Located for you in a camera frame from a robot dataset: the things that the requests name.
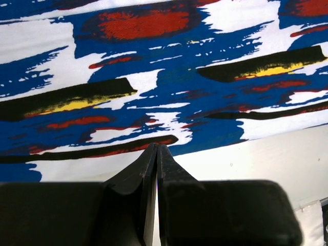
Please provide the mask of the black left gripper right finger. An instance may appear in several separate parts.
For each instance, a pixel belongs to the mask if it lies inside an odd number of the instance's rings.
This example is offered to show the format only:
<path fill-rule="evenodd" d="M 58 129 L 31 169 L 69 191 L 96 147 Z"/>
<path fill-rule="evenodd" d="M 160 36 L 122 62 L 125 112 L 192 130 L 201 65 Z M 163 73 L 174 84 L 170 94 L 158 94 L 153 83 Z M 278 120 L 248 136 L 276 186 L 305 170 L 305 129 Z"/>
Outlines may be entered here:
<path fill-rule="evenodd" d="M 168 147 L 157 152 L 162 245 L 301 245 L 283 188 L 269 180 L 199 181 Z"/>

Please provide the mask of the blue patterned trousers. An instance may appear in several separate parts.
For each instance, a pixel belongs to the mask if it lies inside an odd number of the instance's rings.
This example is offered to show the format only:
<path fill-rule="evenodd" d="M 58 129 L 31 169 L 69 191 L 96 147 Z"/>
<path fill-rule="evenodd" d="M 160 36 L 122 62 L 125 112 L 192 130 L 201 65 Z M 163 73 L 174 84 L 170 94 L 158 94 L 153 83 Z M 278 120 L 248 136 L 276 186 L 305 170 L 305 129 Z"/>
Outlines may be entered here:
<path fill-rule="evenodd" d="M 327 1 L 1 1 L 1 181 L 325 124 Z"/>

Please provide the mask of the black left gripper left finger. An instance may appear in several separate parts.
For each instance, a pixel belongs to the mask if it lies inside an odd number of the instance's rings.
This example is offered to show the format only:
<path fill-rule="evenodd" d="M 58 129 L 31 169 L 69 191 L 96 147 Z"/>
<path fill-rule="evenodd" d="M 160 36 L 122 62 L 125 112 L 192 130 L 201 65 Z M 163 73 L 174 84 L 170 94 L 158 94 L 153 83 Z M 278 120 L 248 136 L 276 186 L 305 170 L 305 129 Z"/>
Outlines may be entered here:
<path fill-rule="evenodd" d="M 156 144 L 104 182 L 1 184 L 1 245 L 151 245 Z"/>

